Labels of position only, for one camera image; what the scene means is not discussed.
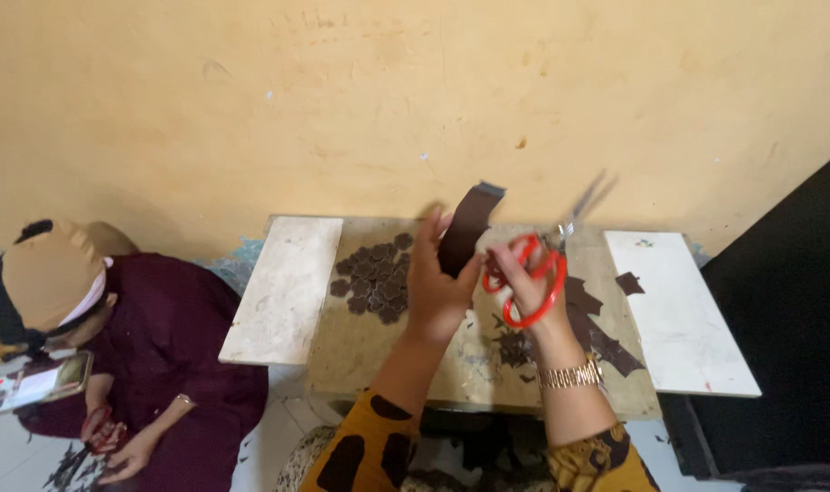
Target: white marble slab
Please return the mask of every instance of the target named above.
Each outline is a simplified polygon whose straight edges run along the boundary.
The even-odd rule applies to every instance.
[[[631,294],[643,356],[658,391],[759,397],[743,354],[681,234],[604,232],[619,274],[639,277]]]
[[[341,218],[274,218],[218,357],[221,361],[308,361],[341,233]]]

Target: orange painted wall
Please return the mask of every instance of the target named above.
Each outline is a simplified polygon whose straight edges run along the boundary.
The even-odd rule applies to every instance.
[[[479,179],[549,221],[607,168],[593,221],[715,254],[828,159],[830,2],[0,2],[0,250],[64,216],[216,257]]]

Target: red scissors in lap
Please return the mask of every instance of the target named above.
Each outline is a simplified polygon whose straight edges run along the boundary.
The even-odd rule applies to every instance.
[[[540,237],[536,233],[530,233],[518,236],[512,240],[510,248],[513,250],[522,243],[525,244],[524,250],[520,255],[518,255],[518,263],[522,266],[527,263],[528,258],[534,253],[534,251],[537,251],[544,246],[548,254],[538,266],[536,266],[533,270],[528,271],[528,274],[531,278],[543,278],[549,272],[554,271],[555,281],[549,290],[549,294],[542,301],[541,306],[533,311],[529,316],[514,319],[512,317],[512,304],[515,301],[515,296],[512,295],[506,299],[506,302],[503,304],[503,320],[506,321],[510,327],[527,328],[541,319],[542,316],[544,316],[545,313],[547,313],[552,306],[555,305],[557,296],[563,290],[563,282],[567,278],[567,238],[570,237],[575,230],[575,225],[579,220],[581,220],[584,212],[590,211],[594,205],[602,201],[603,198],[606,197],[609,190],[615,185],[616,180],[614,179],[604,186],[595,196],[594,192],[599,187],[600,182],[603,180],[605,175],[606,173],[603,172],[597,176],[594,182],[585,191],[584,195],[582,195],[582,198],[576,202],[576,205],[573,207],[573,210],[569,213],[567,218],[562,220],[561,224],[557,226],[556,234],[553,233]],[[499,292],[500,289],[508,285],[508,280],[496,265],[489,264],[485,271],[485,276],[481,279],[481,284],[485,288],[485,292],[493,294]]]

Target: woman's left hand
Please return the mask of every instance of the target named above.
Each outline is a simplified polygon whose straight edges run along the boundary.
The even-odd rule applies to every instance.
[[[124,465],[124,468],[101,479],[99,485],[119,482],[135,476],[150,461],[150,455],[158,442],[159,435],[149,427],[138,432],[136,437],[132,438],[119,453],[112,454],[108,460],[108,468],[117,468],[120,465]]]
[[[452,216],[442,217],[439,207],[424,219],[415,237],[415,249],[409,264],[408,335],[421,341],[448,343],[466,316],[479,283],[485,255],[476,254],[460,271],[457,279],[439,268],[439,237],[452,223]]]

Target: mustard yellow blouse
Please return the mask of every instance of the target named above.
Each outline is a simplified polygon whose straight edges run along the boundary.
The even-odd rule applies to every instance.
[[[299,490],[398,490],[419,437],[418,421],[409,412],[368,390],[358,397]],[[621,423],[586,440],[550,449],[549,469],[563,492],[659,490]]]

